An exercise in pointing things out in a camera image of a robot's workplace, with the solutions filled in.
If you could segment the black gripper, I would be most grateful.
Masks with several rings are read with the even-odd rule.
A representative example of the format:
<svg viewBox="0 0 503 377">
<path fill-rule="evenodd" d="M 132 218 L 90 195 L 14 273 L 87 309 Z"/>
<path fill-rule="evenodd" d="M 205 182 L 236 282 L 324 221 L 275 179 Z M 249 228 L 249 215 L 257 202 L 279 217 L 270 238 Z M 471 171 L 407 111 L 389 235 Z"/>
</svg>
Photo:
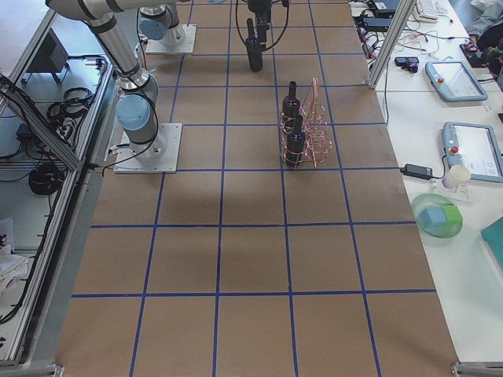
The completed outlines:
<svg viewBox="0 0 503 377">
<path fill-rule="evenodd" d="M 258 49 L 266 48 L 267 31 L 270 26 L 268 13 L 270 13 L 272 5 L 272 0 L 247 0 L 248 10 L 255 14 Z"/>
</svg>

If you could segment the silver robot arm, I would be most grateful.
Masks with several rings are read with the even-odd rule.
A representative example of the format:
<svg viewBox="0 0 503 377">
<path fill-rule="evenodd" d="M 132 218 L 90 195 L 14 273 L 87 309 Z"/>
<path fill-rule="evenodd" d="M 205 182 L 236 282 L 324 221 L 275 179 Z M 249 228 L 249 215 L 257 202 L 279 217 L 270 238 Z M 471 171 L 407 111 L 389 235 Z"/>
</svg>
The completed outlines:
<svg viewBox="0 0 503 377">
<path fill-rule="evenodd" d="M 47 1 L 58 15 L 87 25 L 118 74 L 122 97 L 116 118 L 139 160 L 155 159 L 166 152 L 167 142 L 156 119 L 158 83 L 141 66 L 120 26 L 116 14 L 128 9 L 141 13 L 141 32 L 154 40 L 182 36 L 175 1 Z"/>
<path fill-rule="evenodd" d="M 147 53 L 192 53 L 196 25 L 180 24 L 176 1 L 139 9 L 139 31 L 146 37 Z M 266 51 L 273 1 L 246 1 L 255 19 L 247 19 L 248 36 L 242 42 L 253 53 Z"/>
</svg>

